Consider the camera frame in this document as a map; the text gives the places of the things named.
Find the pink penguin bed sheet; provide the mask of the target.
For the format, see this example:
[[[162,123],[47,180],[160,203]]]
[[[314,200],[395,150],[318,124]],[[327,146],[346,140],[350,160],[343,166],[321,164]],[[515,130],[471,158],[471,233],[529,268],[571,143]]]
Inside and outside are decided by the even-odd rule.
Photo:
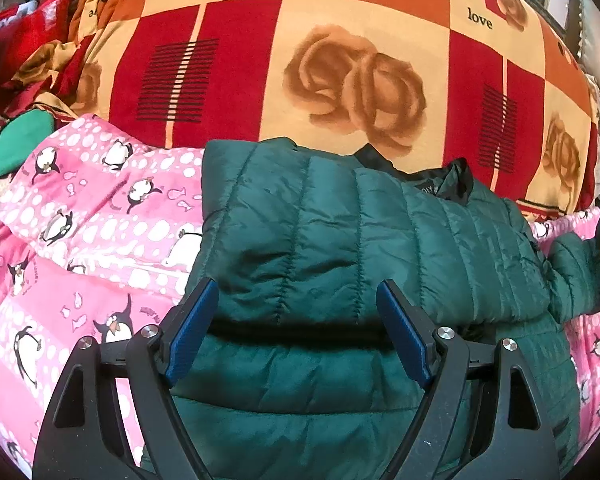
[[[74,344],[128,340],[197,285],[206,146],[148,148],[85,116],[0,199],[0,445],[23,476]]]

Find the red clothes pile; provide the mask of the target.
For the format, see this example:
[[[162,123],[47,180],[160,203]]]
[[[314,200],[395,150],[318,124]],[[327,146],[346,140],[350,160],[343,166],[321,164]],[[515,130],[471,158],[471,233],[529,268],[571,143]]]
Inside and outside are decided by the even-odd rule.
[[[72,22],[80,3],[34,0],[0,13],[0,131],[31,108],[67,120],[93,107],[93,38],[79,39]]]

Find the red orange rose blanket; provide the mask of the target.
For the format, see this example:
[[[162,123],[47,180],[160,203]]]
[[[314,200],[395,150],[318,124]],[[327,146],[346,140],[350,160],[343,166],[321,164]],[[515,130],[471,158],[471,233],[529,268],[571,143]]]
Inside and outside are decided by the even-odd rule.
[[[74,108],[160,148],[286,136],[463,157],[532,218],[594,198],[590,85],[528,0],[80,0]]]

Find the dark green puffer jacket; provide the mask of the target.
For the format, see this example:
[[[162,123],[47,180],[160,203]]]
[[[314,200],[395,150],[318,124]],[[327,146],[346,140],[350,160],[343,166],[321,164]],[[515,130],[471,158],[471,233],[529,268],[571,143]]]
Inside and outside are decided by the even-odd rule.
[[[600,222],[543,252],[464,159],[404,174],[291,140],[212,141],[189,284],[216,315],[174,403],[217,479],[376,479],[422,400],[376,308],[394,281],[439,325],[519,342],[562,472],[580,446],[567,324],[600,311]]]

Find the light green garment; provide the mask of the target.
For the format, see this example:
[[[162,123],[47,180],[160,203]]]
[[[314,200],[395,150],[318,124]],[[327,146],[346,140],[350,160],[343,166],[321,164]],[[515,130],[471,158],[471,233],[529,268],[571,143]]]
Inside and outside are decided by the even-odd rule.
[[[0,131],[0,178],[16,171],[55,130],[55,119],[44,110],[29,110]]]

